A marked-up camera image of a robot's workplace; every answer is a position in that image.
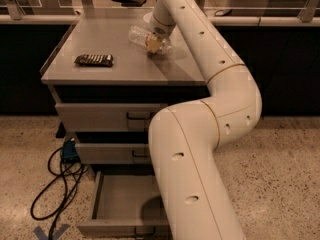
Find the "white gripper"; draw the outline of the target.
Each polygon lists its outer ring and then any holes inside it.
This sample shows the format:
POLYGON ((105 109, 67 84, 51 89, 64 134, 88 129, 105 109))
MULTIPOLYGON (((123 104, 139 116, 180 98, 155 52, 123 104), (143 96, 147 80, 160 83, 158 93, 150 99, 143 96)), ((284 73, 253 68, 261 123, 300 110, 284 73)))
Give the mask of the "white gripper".
MULTIPOLYGON (((157 3, 151 15, 149 29, 159 37, 169 37, 175 26, 168 9, 162 3, 157 3)), ((156 53, 161 46, 161 40, 154 34, 148 34, 145 41, 147 51, 151 53, 156 53)))

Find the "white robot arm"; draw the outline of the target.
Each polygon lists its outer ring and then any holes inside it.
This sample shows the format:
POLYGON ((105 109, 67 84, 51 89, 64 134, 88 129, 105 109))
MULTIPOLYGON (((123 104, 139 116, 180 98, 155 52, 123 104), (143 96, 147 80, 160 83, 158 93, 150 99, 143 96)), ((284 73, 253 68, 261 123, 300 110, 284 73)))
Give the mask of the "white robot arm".
POLYGON ((241 58, 197 4, 157 0, 155 26, 175 23, 210 93, 171 105, 149 126, 149 149, 173 240, 246 240, 213 153, 249 133, 262 99, 241 58))

